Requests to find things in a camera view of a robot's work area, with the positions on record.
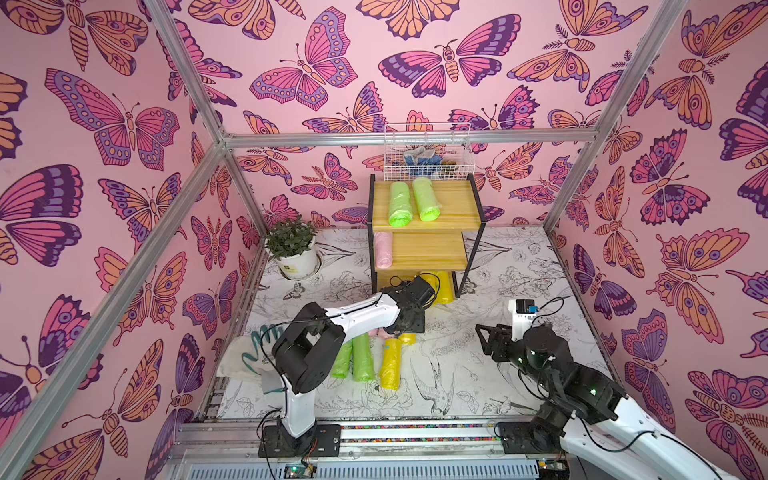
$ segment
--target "black metal frame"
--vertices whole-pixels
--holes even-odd
[[[459,298],[462,295],[462,291],[464,290],[464,285],[467,283],[467,277],[469,275],[469,271],[472,268],[472,262],[475,261],[475,255],[478,252],[478,246],[480,245],[480,238],[482,237],[482,233],[485,230],[485,224],[488,222],[485,219],[485,212],[482,209],[482,204],[480,204],[480,193],[478,193],[478,187],[475,183],[475,175],[473,174],[467,174],[467,181],[470,185],[472,185],[472,195],[475,196],[475,205],[478,209],[478,215],[480,216],[480,228],[478,228],[478,234],[475,238],[475,244],[472,245],[472,251],[469,254],[469,257],[467,258],[467,268],[464,270],[464,276],[462,277],[462,282],[459,283],[456,279],[456,272],[454,270],[451,271],[451,277],[453,279],[453,287],[454,287],[454,297]],[[371,293],[377,293],[376,291],[376,283],[379,277],[379,274],[376,272],[376,259],[373,255],[373,189],[374,184],[376,183],[376,174],[371,174],[371,186],[370,191],[368,193],[368,221],[367,221],[367,227],[368,227],[368,254],[371,260]]]

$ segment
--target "wire basket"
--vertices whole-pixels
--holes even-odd
[[[442,124],[448,128],[457,125],[451,122],[430,122],[429,127]],[[467,174],[475,172],[475,155],[470,148],[468,131],[446,131],[445,143],[436,144],[429,143],[425,124],[388,125],[391,126],[410,133],[423,131],[424,141],[414,141],[412,137],[407,140],[398,139],[388,131],[384,136],[384,181],[410,181],[417,177],[464,180]]]

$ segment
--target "aluminum frame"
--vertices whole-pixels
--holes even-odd
[[[112,289],[104,296],[72,350],[48,379],[45,388],[32,400],[21,421],[0,450],[0,478],[20,478],[41,442],[66,408],[80,381],[114,333],[119,319],[144,280],[166,250],[184,216],[204,188],[223,156],[223,145],[208,149],[174,202],[152,230],[141,250],[131,259]]]
[[[621,75],[621,80],[619,80],[619,84],[611,95],[611,99],[600,115],[600,120],[598,120],[596,125],[598,130],[597,137],[584,146],[574,166],[571,167],[571,172],[565,178],[565,182],[560,188],[560,192],[554,200],[546,220],[544,220],[545,232],[550,233],[554,230],[558,219],[565,212],[565,206],[568,205],[568,202],[571,201],[571,198],[576,193],[576,189],[587,174],[589,167],[597,160],[598,155],[601,153],[601,148],[608,139],[608,135],[611,134],[614,125],[619,120],[621,112],[642,81],[645,72],[656,58],[661,46],[672,31],[672,28],[677,24],[678,18],[683,14],[683,10],[687,5],[688,0],[664,0],[664,3],[659,7],[649,29],[645,32],[640,44],[637,46],[629,66]]]

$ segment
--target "butterfly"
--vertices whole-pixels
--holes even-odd
[[[433,131],[434,125],[429,123],[429,119],[424,116],[420,111],[411,110],[408,112],[408,119],[406,120],[406,131],[427,132]],[[424,147],[426,149],[435,149],[435,154],[440,157],[445,157],[446,149],[444,144],[406,144],[406,145],[393,145],[392,150],[386,155],[380,154],[370,158],[366,158],[362,161],[362,164],[368,168],[372,168],[376,171],[384,171],[384,157],[387,157],[387,164],[391,165],[405,165],[406,160],[403,157],[403,152],[413,150],[418,147]]]
[[[476,113],[467,110],[451,110],[448,121],[452,122],[451,130],[523,130],[533,128],[533,114],[539,106],[536,100],[531,98],[531,90],[520,85],[507,97],[502,109],[498,111],[498,120],[496,119],[496,108],[498,104],[493,105],[493,115],[488,115],[485,108],[480,111],[488,117],[485,120]],[[478,154],[486,149],[487,144],[472,144],[472,153]]]
[[[619,15],[616,7],[605,2],[598,7],[598,0],[560,0],[560,11],[568,29],[575,35],[568,38],[568,32],[561,25],[555,26],[560,38],[544,46],[551,50],[565,45],[567,48],[550,51],[526,61],[511,69],[507,76],[525,81],[542,81],[553,77],[554,81],[567,81],[571,78],[579,82],[578,90],[583,92],[589,85],[589,67],[573,51],[591,51],[595,44],[583,37],[608,35],[632,25],[648,10],[640,7],[629,15]]]
[[[216,82],[211,77],[218,77],[218,78],[240,78],[243,76],[240,72],[237,70],[227,67],[226,65],[223,65],[219,61],[215,61],[212,58],[204,58],[203,50],[200,48],[200,46],[197,44],[197,40],[192,36],[190,33],[189,27],[187,27],[187,24],[182,22],[181,20],[174,20],[176,22],[176,29],[179,32],[179,35],[181,36],[181,40],[184,42],[184,45],[187,47],[187,53],[189,53],[190,58],[192,59],[192,63],[194,64],[195,70],[197,71],[197,74],[200,75],[200,82],[203,84],[203,89],[205,90],[205,93],[208,94],[208,99],[212,101],[215,104],[222,104],[222,105],[229,105],[230,107],[236,107],[237,103],[235,103],[234,100],[227,97],[225,94],[221,93],[217,89],[211,87],[211,85],[215,85]],[[170,67],[170,76],[168,77],[168,100],[176,100],[176,98],[179,96],[179,93],[182,91],[184,92],[184,96],[186,97],[188,95],[187,93],[187,86],[184,84],[184,79],[179,74],[178,67],[176,66],[176,62],[173,60],[172,56],[170,55],[170,52],[165,47],[165,44],[163,43],[163,39],[160,37],[160,32],[157,32],[157,40],[160,41],[160,46],[163,48],[163,53],[165,53],[165,59],[168,62],[168,66]],[[195,119],[197,118],[197,106],[192,102],[192,98],[190,97],[190,119],[192,120],[192,123],[195,122]]]
[[[261,235],[256,228],[256,224],[243,217],[242,215],[237,218],[237,226],[240,231],[243,232],[243,245],[246,248],[251,248],[253,245],[258,245],[261,241]]]
[[[625,151],[630,151],[640,145],[643,141],[643,134],[639,131],[625,131],[623,129],[630,128],[629,126],[621,126],[621,119],[611,129],[611,134],[608,135],[608,139],[605,142],[603,153],[611,150],[608,154],[608,164],[613,165],[619,161],[621,154]]]
[[[161,472],[165,463],[168,461],[171,447],[175,445],[176,432],[182,424],[189,422],[194,417],[194,412],[184,408],[192,403],[191,392],[203,386],[203,369],[205,368],[205,357],[200,356],[200,348],[194,337],[187,333],[181,339],[179,354],[176,357],[176,396],[170,393],[170,403],[167,409],[174,407],[165,419],[157,439],[152,446],[149,462],[147,462],[147,472],[144,474],[144,480],[154,480]]]
[[[216,194],[219,200],[219,207],[227,218],[230,217],[230,212],[227,210],[227,199],[230,197],[229,188],[232,186],[232,176],[230,171],[226,167],[217,166],[213,174],[210,176],[210,180],[206,181],[206,189],[211,195]],[[202,200],[205,196],[205,190],[197,197],[197,200]]]
[[[194,215],[190,217],[192,231],[197,235],[197,252],[203,256],[205,268],[210,270],[217,263],[219,268],[224,268],[224,262],[227,260],[225,253],[230,251],[230,235],[232,234],[232,220],[224,224],[221,228],[221,219],[216,222],[216,228],[210,222],[208,217],[206,230],[203,222],[199,221]]]
[[[285,8],[288,13],[306,20],[297,0],[275,0],[275,2]],[[248,20],[243,25],[243,35],[254,40],[267,40],[275,31],[275,13],[270,0],[244,0],[243,2],[193,0],[188,11],[197,20],[230,27],[238,26]]]
[[[711,380],[704,372],[688,372],[688,379],[701,390],[694,390],[700,403],[685,400],[690,414],[699,422],[707,423],[707,436],[733,458],[745,478],[763,480],[760,465],[735,425],[740,425],[744,435],[763,451],[760,448],[763,443],[748,425],[764,427],[765,416],[760,413],[737,413],[731,407],[756,409],[768,403],[768,379],[759,375],[741,379],[725,370],[714,370]]]
[[[95,478],[101,459],[104,456],[104,439],[109,436],[109,444],[121,457],[128,457],[128,435],[120,420],[141,422],[157,409],[160,403],[161,386],[157,384],[160,364],[163,360],[163,340],[153,343],[139,362],[134,374],[125,387],[117,411],[112,410],[114,399],[108,409],[100,416],[80,415],[76,419],[64,422],[61,427],[82,417],[102,420],[103,426],[81,433],[39,452],[32,459],[22,478],[33,480],[40,478]],[[127,372],[118,378],[115,385]]]
[[[45,87],[64,102],[73,122],[96,132],[94,141],[104,165],[127,165],[131,151],[138,149],[139,160],[146,168],[163,170],[163,147],[174,143],[174,133],[179,129],[174,112],[150,107],[134,117],[132,108],[124,116],[104,92],[82,78],[53,68],[48,69]]]
[[[329,7],[311,24],[304,41],[304,58],[296,62],[298,68],[279,67],[265,71],[250,86],[259,100],[272,98],[281,104],[296,99],[302,105],[318,111],[328,101],[328,92],[322,85],[342,88],[357,78],[343,55],[349,47],[344,33],[346,15]],[[296,44],[296,56],[299,44]]]
[[[221,351],[224,348],[224,339],[215,339],[214,340],[214,346],[212,346],[210,349],[214,351],[214,363],[219,361],[219,357],[221,356]]]
[[[489,205],[483,205],[482,206],[482,213],[485,215],[485,221],[491,221],[496,220],[501,215],[504,215],[504,209],[499,207],[491,207]]]
[[[256,135],[270,135],[278,134],[280,130],[277,126],[259,115],[256,115],[248,110],[243,112],[246,122],[250,130]],[[314,147],[259,147],[251,148],[248,150],[249,154],[244,157],[238,157],[237,160],[240,163],[240,168],[246,172],[260,171],[265,175],[273,175],[282,177],[286,185],[291,185],[290,172],[281,164],[276,162],[286,161],[288,157],[285,154],[302,154],[304,152],[312,150]]]
[[[66,164],[37,169],[8,187],[0,196],[0,220],[35,220],[0,228],[0,260],[18,263],[15,241],[40,264],[56,266],[61,251],[80,240],[80,229],[68,222],[37,219],[79,215],[82,187],[80,171]]]
[[[746,295],[751,296],[758,302],[768,304],[768,271],[763,273],[756,272],[752,276],[735,270],[726,270],[725,273],[730,273],[744,282],[744,288],[741,291]],[[755,312],[753,315],[768,319],[768,312]]]
[[[391,130],[387,128],[386,118],[381,113],[383,109],[379,91],[376,90],[376,85],[369,81],[357,94],[351,115],[347,109],[346,115],[338,113],[346,118],[310,118],[302,122],[302,125],[318,134],[383,132]]]
[[[80,310],[80,300],[73,300],[71,296],[59,295],[51,304],[51,308],[48,309],[42,328],[40,328],[38,362],[32,363],[26,336],[22,336],[22,342],[27,347],[26,364],[11,362],[4,356],[0,356],[0,360],[9,365],[24,368],[24,377],[27,382],[35,386],[36,392],[40,392],[47,381],[47,376],[56,370],[59,362],[67,354],[90,319],[90,313],[83,313]],[[78,389],[86,389],[90,384],[99,380],[99,372],[104,368],[101,365],[102,358],[104,356],[99,354]],[[21,376],[0,372],[0,399],[2,399],[0,400],[0,445],[2,445],[29,407],[31,396]]]
[[[651,74],[656,73],[653,64],[656,63],[656,60],[659,59],[659,55],[656,55],[656,57],[651,61],[650,65],[648,66],[648,72]],[[611,67],[613,68],[625,68],[627,65],[629,65],[629,62],[632,60],[632,50],[627,50],[624,53],[624,60],[623,61],[617,61],[616,63],[611,64]],[[616,70],[609,72],[602,77],[598,78],[594,84],[592,84],[592,88],[587,93],[587,99],[584,101],[586,105],[589,105],[590,107],[593,107],[599,103],[602,103],[604,101],[607,101],[609,98],[611,98],[611,95],[614,93],[614,88],[616,85],[618,85],[619,80],[621,79],[621,75],[624,74],[624,70]],[[650,86],[650,82],[648,81],[648,75],[644,74],[643,78],[640,80],[640,84],[637,86],[637,88],[634,89],[634,93],[632,94],[632,98],[630,98],[629,103],[627,103],[627,114],[632,117],[634,116],[638,110],[640,110],[640,107],[643,106],[643,102],[645,101],[645,98],[648,96],[648,88]]]
[[[237,263],[240,268],[240,285],[245,286],[245,281],[248,280],[248,274],[250,273],[250,268],[253,266],[253,262],[246,261],[243,254],[237,252]]]
[[[278,223],[284,223],[288,220],[298,220],[299,212],[295,208],[291,208],[288,205],[288,197],[285,195],[278,195],[273,197],[270,201],[270,209],[268,210],[264,204],[261,204],[262,211],[264,213],[264,221],[268,228],[272,228]]]
[[[157,195],[154,195],[154,188],[152,194],[142,189],[147,194],[144,196],[128,185],[108,178],[99,179],[98,184],[112,203],[114,212],[121,219],[128,220],[128,231],[134,239],[134,253],[136,253],[168,211],[171,202],[181,192],[181,174],[177,172],[165,179]]]
[[[94,261],[98,266],[96,276],[101,280],[101,288],[105,292],[111,290],[128,265],[128,262],[123,260],[120,255],[106,247],[98,249],[98,257]],[[174,328],[170,316],[176,311],[176,294],[179,293],[181,283],[184,281],[184,274],[187,272],[186,267],[187,255],[185,252],[179,252],[168,260],[159,275],[157,275],[157,265],[155,265],[152,277],[139,287],[131,303],[128,304],[128,310],[123,313],[118,324],[120,333],[112,345],[118,346],[120,338],[125,333],[140,327],[147,317],[150,317],[155,323],[167,323],[171,329]],[[156,275],[157,279],[152,286],[152,279]]]
[[[85,71],[88,63],[88,37],[85,28],[91,34],[104,60],[117,73],[132,75],[136,71],[136,59],[128,52],[138,50],[147,39],[149,28],[141,18],[118,10],[104,10],[84,14],[81,2],[51,2],[49,0],[28,0],[23,2],[0,2],[5,16],[19,28],[37,35],[50,35],[64,21],[64,11],[72,23],[69,26],[69,39],[74,59]]]
[[[667,317],[652,309],[650,315],[640,318],[636,329],[621,330],[621,343],[627,353],[633,356],[632,361],[624,364],[624,378],[643,394],[647,411],[667,430],[674,433],[672,402],[664,383],[658,377],[661,375],[660,365],[654,363],[659,360],[664,353],[664,347],[667,346]]]
[[[637,302],[622,286],[603,280],[602,273],[589,257],[589,253],[578,243],[574,245],[574,279],[581,294],[588,291],[594,297],[594,311],[602,313],[606,320],[616,316],[629,315],[637,308]]]
[[[499,180],[496,174],[509,180],[522,180],[526,178],[533,171],[531,163],[540,149],[541,142],[527,143],[512,152],[498,167],[493,168],[493,164],[496,162],[496,158],[498,158],[498,155],[496,155],[491,166],[486,167],[483,174],[475,174],[478,190],[482,190],[485,186],[485,178],[488,178],[488,183],[491,184],[494,190],[497,192],[502,191],[502,181]]]
[[[643,195],[653,194],[640,208],[645,223],[659,225],[669,217],[670,221],[682,225],[691,214],[700,214],[710,201],[709,195],[698,188],[670,184],[688,178],[688,175],[672,178],[677,170],[672,170],[672,167],[683,153],[686,136],[687,130],[672,130],[669,136],[654,139],[650,153],[637,160],[630,171],[634,184],[654,182],[643,190]]]
[[[232,299],[237,289],[237,272],[232,271],[224,283],[220,285],[219,293],[211,291],[214,296],[207,293],[197,293],[184,301],[182,313],[192,320],[192,325],[203,325],[203,334],[208,340],[215,332],[217,320],[227,323],[232,318]]]
[[[587,190],[589,190],[594,181],[597,180],[598,173],[597,166],[592,170],[587,170],[587,173],[584,174],[584,178],[581,179],[581,183],[576,189],[571,201],[565,206],[565,214],[568,215],[568,218],[576,222],[577,225],[581,225],[581,231],[584,232],[589,228],[589,215],[587,215],[587,208],[584,205],[584,202],[589,200],[589,196],[584,194],[587,193]]]
[[[429,22],[450,20],[458,10],[458,0],[362,0],[356,9],[376,20],[387,18],[387,30],[408,40],[421,38]]]
[[[695,58],[681,61],[678,68],[692,75],[662,84],[650,94],[645,108],[650,107],[656,100],[662,100],[667,110],[677,107],[677,116],[685,123],[702,130],[708,129],[712,124],[712,109],[707,90],[697,74],[701,73],[707,83],[713,84],[714,75],[707,67],[713,67],[728,58],[729,53],[718,54],[747,36],[767,19],[768,2],[739,5],[726,15],[722,22],[718,15],[713,15],[701,22],[701,25],[692,25],[690,10],[685,12],[680,32],[683,46],[702,60],[716,56],[706,65]]]
[[[605,336],[604,333],[601,333],[600,340],[603,342],[603,346],[608,351],[608,355],[613,355],[616,351],[616,345],[618,345],[616,339],[614,338],[614,334],[612,333],[611,336]]]
[[[472,87],[477,87],[483,78],[495,75],[502,69],[502,63],[495,58],[479,55],[506,55],[520,31],[520,15],[510,14],[494,18],[477,27],[454,51],[450,44],[442,47],[442,55],[432,51],[404,51],[385,58],[379,63],[379,70],[390,81],[401,87],[410,87],[415,98],[427,95],[445,95],[445,75],[458,81],[458,71]]]
[[[605,188],[605,193],[600,192],[597,200],[594,202],[594,211],[603,220],[608,223],[600,225],[595,231],[595,235],[608,235],[603,245],[603,260],[610,266],[616,266],[616,263],[627,272],[635,275],[637,278],[645,276],[645,267],[637,255],[634,247],[629,240],[619,231],[627,230],[621,222],[619,212],[621,211],[621,201],[624,198],[624,167],[621,165],[616,169],[611,182]],[[629,211],[629,199],[627,198],[627,209],[624,215]]]
[[[549,180],[539,177],[541,185],[518,188],[509,192],[509,198],[519,198],[521,201],[529,201],[532,204],[548,205],[554,202],[555,194],[563,186],[572,165],[568,163],[570,157],[558,157],[549,169]]]
[[[677,308],[677,313],[685,319],[685,323],[694,328],[694,332],[704,335],[708,342],[723,344],[723,330],[717,321],[712,306],[704,295],[696,288],[701,286],[699,279],[702,270],[708,270],[720,265],[741,250],[750,235],[742,233],[737,228],[725,231],[722,228],[694,235],[690,240],[685,237],[672,237],[669,241],[661,242],[661,261],[667,271],[659,274],[656,288],[647,290],[653,292],[667,304]],[[714,293],[704,289],[710,295]]]
[[[316,211],[312,210],[312,225],[314,225],[317,228],[331,228],[336,227],[336,225],[331,225],[331,220],[328,220],[327,217],[325,217],[322,214],[317,213]]]
[[[581,117],[581,120],[576,120],[576,117],[569,114],[567,111],[555,109],[549,112],[547,119],[552,128],[594,128],[594,126],[598,124],[598,120],[600,120],[600,112],[600,110],[593,111],[584,118],[584,115],[577,111],[576,114]],[[553,145],[559,145],[561,143],[563,142],[552,142]]]
[[[27,98],[27,82],[0,71],[0,114],[18,111],[18,106]],[[0,117],[0,160],[16,158],[16,149],[22,145],[21,130],[13,118]]]
[[[352,225],[356,223],[365,223],[368,221],[368,207],[347,207],[331,215],[337,222],[347,222]]]
[[[765,104],[768,101],[768,64],[755,73],[752,81],[747,84],[736,111],[768,126],[768,113]],[[740,118],[730,118],[720,126],[720,137],[725,140],[720,159],[731,161],[747,155],[755,154],[745,165],[747,170],[768,165],[768,131],[758,124]],[[739,187],[739,197],[748,198],[755,204],[755,211],[768,218],[768,168]]]
[[[317,177],[305,177],[302,175],[302,178],[308,182],[316,183],[298,185],[291,188],[290,191],[299,195],[312,195],[320,200],[328,198],[330,195],[331,200],[342,201],[345,198],[342,194],[347,193],[347,190],[357,190],[357,184],[351,180],[352,174],[341,166],[339,158],[334,154],[326,154],[325,170],[328,178],[318,167],[313,165],[312,169],[317,174]]]

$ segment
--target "pink wall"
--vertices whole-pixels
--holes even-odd
[[[574,197],[556,234],[627,391],[709,460],[765,478],[768,313],[758,302],[768,291],[768,2],[738,5],[690,3],[690,27],[678,20],[648,96],[660,89],[680,106],[668,110],[660,97],[624,119],[615,144],[630,132],[642,141],[613,160],[598,158],[597,179]],[[732,9],[743,18],[739,33],[718,39],[735,28]],[[698,38],[705,19],[713,33],[687,49],[677,29]],[[688,58],[709,65],[686,77],[678,63],[690,71],[692,61],[681,63]],[[570,218],[587,215],[589,227]]]
[[[107,0],[99,5],[70,4],[66,9],[51,3],[24,5],[8,10],[12,4],[4,4],[0,15],[0,38],[12,45],[0,66],[0,306],[5,334],[0,340],[0,443],[88,323],[114,283],[113,274],[141,245],[142,229],[156,225],[157,217],[146,214],[141,205],[157,202],[162,214],[211,143],[200,120],[192,123],[189,105],[168,99],[170,67],[153,24],[135,2]],[[29,21],[34,15],[45,21]],[[90,26],[79,28],[79,22]],[[124,36],[116,36],[115,29],[123,27]],[[102,36],[94,37],[93,31]],[[102,55],[114,60],[110,64]],[[125,120],[124,108],[132,112],[131,121]],[[136,151],[131,149],[128,128],[135,128]],[[121,199],[124,192],[131,195],[128,205]],[[211,216],[214,226],[218,217],[223,223],[235,223],[225,269],[215,266],[215,275],[205,270],[196,252],[195,232],[185,220],[183,233],[174,237],[158,262],[163,268],[177,253],[186,253],[186,265],[181,262],[183,268],[171,275],[178,274],[179,283],[184,279],[180,290],[174,295],[158,284],[155,291],[167,298],[150,299],[146,312],[137,310],[143,315],[138,315],[134,330],[113,346],[116,330],[61,420],[85,413],[98,417],[112,402],[115,384],[121,395],[144,352],[162,340],[164,361],[157,382],[163,386],[157,405],[162,412],[139,423],[126,416],[121,420],[131,440],[130,460],[115,455],[111,447],[102,451],[99,436],[77,437],[79,452],[100,460],[93,465],[99,478],[144,475],[171,390],[176,389],[172,378],[186,333],[194,336],[200,356],[207,359],[204,377],[212,375],[211,347],[223,338],[227,325],[207,339],[201,327],[183,315],[183,304],[216,288],[231,271],[238,275],[233,299],[238,301],[242,290],[238,256],[242,253],[245,261],[251,261],[255,247],[243,246],[237,218],[246,213],[231,186],[227,208],[228,219],[217,197],[206,194],[194,211],[203,222]],[[156,276],[163,272],[158,270]],[[120,379],[124,369],[128,372]],[[188,385],[193,401],[185,406],[195,410],[203,388]],[[144,394],[137,393],[135,399],[145,400]],[[101,420],[81,419],[54,430],[43,446],[102,427]],[[77,476],[77,471],[70,471],[62,478]]]
[[[554,1],[517,2],[511,6],[509,2],[494,0],[483,2],[482,8],[472,8],[467,0],[449,0],[439,3],[440,9],[433,12],[435,20],[414,21],[407,26],[398,20],[401,12],[379,12],[378,3],[370,0],[290,2],[289,8],[283,8],[277,2],[266,3],[270,8],[247,8],[235,15],[234,7],[228,11],[218,4],[211,8],[214,4],[185,2],[180,11],[174,13],[181,31],[190,39],[190,50],[197,52],[201,48],[206,57],[219,62],[216,63],[219,67],[207,70],[212,72],[209,79],[215,82],[207,87],[229,133],[384,131],[386,122],[391,124],[390,128],[404,130],[405,122],[416,119],[422,123],[467,122],[463,127],[473,129],[593,126],[605,105],[602,101],[610,96],[611,85],[615,85],[618,72],[623,70],[622,66],[614,64],[626,61],[626,51],[634,50],[659,4],[658,1],[615,2],[617,13],[628,18],[620,22],[622,28],[611,31],[579,28],[579,17],[564,14]],[[594,6],[598,4],[596,0],[587,2],[588,5],[593,3]],[[334,22],[339,25],[338,40],[324,40],[321,33],[307,34],[310,30],[322,32],[325,28],[334,28],[331,25]],[[501,46],[480,48],[477,42],[473,43],[472,39],[478,37],[470,33],[478,28],[498,35],[503,41]],[[574,39],[577,34],[583,41]],[[470,40],[462,47],[467,37]],[[443,50],[435,45],[445,45],[453,38],[458,39],[450,45],[457,58],[476,58],[477,69],[491,72],[477,78],[469,75],[475,86],[461,71],[456,81],[452,81],[452,67],[448,63],[445,63],[448,69],[445,81],[439,78],[443,67],[436,65],[441,64]],[[574,49],[569,51],[563,44],[566,41],[573,42]],[[298,65],[291,63],[298,60],[296,43],[299,43],[302,62],[314,65],[314,78],[328,78],[324,86],[317,85],[320,90],[315,95],[306,96],[301,102],[294,99],[295,91],[290,93],[291,85],[300,79]],[[406,55],[411,58],[408,61],[415,73],[422,68],[422,73],[416,75],[418,81],[414,84],[419,86],[415,90],[412,85],[402,86],[407,82],[393,73],[394,67],[386,67],[394,64],[385,59],[408,51],[430,52],[420,57],[425,62],[423,68],[417,65],[415,57]],[[337,57],[344,60],[333,60]],[[529,61],[534,58],[551,62],[552,68],[546,69],[549,76],[535,74],[529,69],[535,63]],[[554,73],[555,65],[567,59],[578,63],[574,76],[583,78],[583,82],[578,78],[555,81],[558,76]],[[335,66],[328,70],[332,63]],[[456,68],[461,70],[462,65],[468,68],[466,60]],[[437,68],[434,72],[437,77],[428,73],[433,68]],[[340,72],[342,76],[337,79],[327,73],[330,71],[333,74]],[[615,74],[599,82],[611,72]],[[309,76],[305,79],[310,84],[314,82]],[[302,80],[302,85],[307,89],[304,82]],[[274,85],[282,85],[282,90]],[[595,85],[604,90],[600,94],[593,93]],[[434,125],[435,130],[448,127],[446,124]],[[520,146],[477,147],[478,172],[482,174],[502,150],[506,150],[506,154],[496,160],[495,166]],[[580,147],[572,143],[560,147],[546,144],[528,165],[532,172],[527,177],[522,178],[518,169],[517,174],[508,171],[507,178],[501,177],[500,191],[486,184],[481,191],[482,203],[500,209],[493,210],[498,215],[494,224],[511,225],[515,219],[517,223],[523,219],[540,223],[538,217],[548,211],[549,205],[510,198],[510,193],[522,187],[541,186],[538,179],[548,179],[553,162],[558,157],[570,157],[569,161],[573,162]],[[349,223],[334,220],[333,214],[337,212],[344,210],[348,215],[342,214],[342,217],[348,219],[359,218],[359,212],[368,202],[369,174],[374,171],[368,167],[375,164],[370,159],[382,154],[383,148],[359,147],[349,153],[340,147],[318,147],[305,152],[299,151],[306,148],[297,147],[296,150],[277,154],[269,149],[251,154],[237,152],[240,157],[251,157],[248,170],[279,174],[272,177],[264,177],[262,173],[247,175],[265,210],[271,211],[272,199],[285,195],[290,207],[307,220],[313,211],[328,219],[323,224],[339,227],[347,227]],[[317,178],[312,166],[322,169],[328,153],[339,158],[358,190],[345,193],[341,201],[330,197],[318,201],[292,192],[291,188],[312,183],[302,176]],[[290,174],[290,180],[287,180],[287,174]]]

